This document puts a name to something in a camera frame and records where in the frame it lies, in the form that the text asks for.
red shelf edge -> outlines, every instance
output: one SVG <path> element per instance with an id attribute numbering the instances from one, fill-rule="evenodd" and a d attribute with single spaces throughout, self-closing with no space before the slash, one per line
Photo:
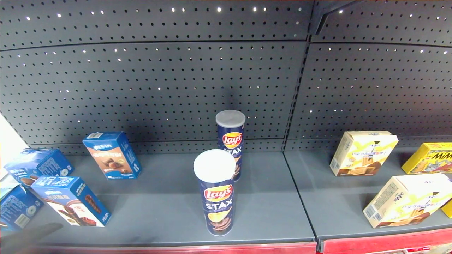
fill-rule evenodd
<path id="1" fill-rule="evenodd" d="M 452 242 L 452 228 L 399 235 L 325 240 L 324 254 L 363 254 Z"/>
<path id="2" fill-rule="evenodd" d="M 185 247 L 131 247 L 131 248 L 87 248 L 87 247 L 34 247 L 21 254 L 48 254 L 56 251 L 59 254 L 315 254 L 316 242 L 301 242 L 289 244 L 258 244 L 258 245 L 202 245 Z"/>

perforated metal panel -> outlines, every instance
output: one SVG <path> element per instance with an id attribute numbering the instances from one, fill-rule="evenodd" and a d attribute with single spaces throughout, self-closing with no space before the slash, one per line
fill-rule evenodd
<path id="1" fill-rule="evenodd" d="M 245 140 L 243 150 L 247 152 L 279 152 L 283 147 L 283 139 Z M 216 140 L 174 141 L 174 142 L 133 142 L 133 150 L 137 154 L 160 153 L 200 153 L 218 146 Z M 31 145 L 36 148 L 57 148 L 65 155 L 89 155 L 83 144 L 64 145 Z"/>
<path id="2" fill-rule="evenodd" d="M 312 1 L 0 2 L 0 49 L 80 43 L 304 40 Z"/>
<path id="3" fill-rule="evenodd" d="M 340 138 L 347 130 L 449 134 L 451 62 L 452 48 L 313 43 L 289 139 Z"/>
<path id="4" fill-rule="evenodd" d="M 399 136 L 397 147 L 418 147 L 424 142 L 450 142 L 452 136 Z M 338 148 L 340 138 L 324 138 L 324 139 L 292 139 L 286 143 L 285 151 L 296 150 L 336 150 Z"/>
<path id="5" fill-rule="evenodd" d="M 312 41 L 452 46 L 451 29 L 452 1 L 362 1 L 330 13 Z"/>
<path id="6" fill-rule="evenodd" d="M 246 138 L 283 138 L 304 42 L 121 43 L 2 52 L 2 113 L 28 144 L 94 131 L 132 142 L 215 140 L 215 115 Z"/>

potato chip can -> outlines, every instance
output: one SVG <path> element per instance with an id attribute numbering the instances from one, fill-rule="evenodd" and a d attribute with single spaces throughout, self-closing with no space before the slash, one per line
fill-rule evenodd
<path id="1" fill-rule="evenodd" d="M 234 222 L 234 157 L 224 150 L 207 150 L 196 157 L 193 169 L 199 181 L 207 230 L 213 235 L 226 235 Z"/>
<path id="2" fill-rule="evenodd" d="M 218 125 L 218 148 L 229 152 L 235 158 L 234 181 L 241 176 L 245 118 L 245 115 L 237 110 L 223 110 L 215 117 Z"/>

white plastic lid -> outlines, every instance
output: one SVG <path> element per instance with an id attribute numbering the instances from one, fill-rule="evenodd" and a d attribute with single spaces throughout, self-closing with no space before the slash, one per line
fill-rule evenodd
<path id="1" fill-rule="evenodd" d="M 196 157 L 193 169 L 201 181 L 220 183 L 234 175 L 235 159 L 232 154 L 221 149 L 207 150 Z"/>
<path id="2" fill-rule="evenodd" d="M 224 128 L 237 128 L 245 123 L 245 115 L 237 110 L 223 110 L 215 116 L 217 124 Z"/>

blue snack box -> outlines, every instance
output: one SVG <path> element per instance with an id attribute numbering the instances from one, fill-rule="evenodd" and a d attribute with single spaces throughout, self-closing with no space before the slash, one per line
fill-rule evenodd
<path id="1" fill-rule="evenodd" d="M 31 188 L 72 226 L 103 227 L 111 217 L 80 177 L 42 176 Z"/>
<path id="2" fill-rule="evenodd" d="M 0 226 L 2 230 L 21 230 L 41 209 L 41 202 L 18 183 L 0 183 Z"/>
<path id="3" fill-rule="evenodd" d="M 27 188 L 42 175 L 68 176 L 74 171 L 59 149 L 24 149 L 4 168 Z"/>
<path id="4" fill-rule="evenodd" d="M 134 179 L 140 174 L 140 162 L 124 132 L 94 132 L 83 144 L 107 179 Z"/>

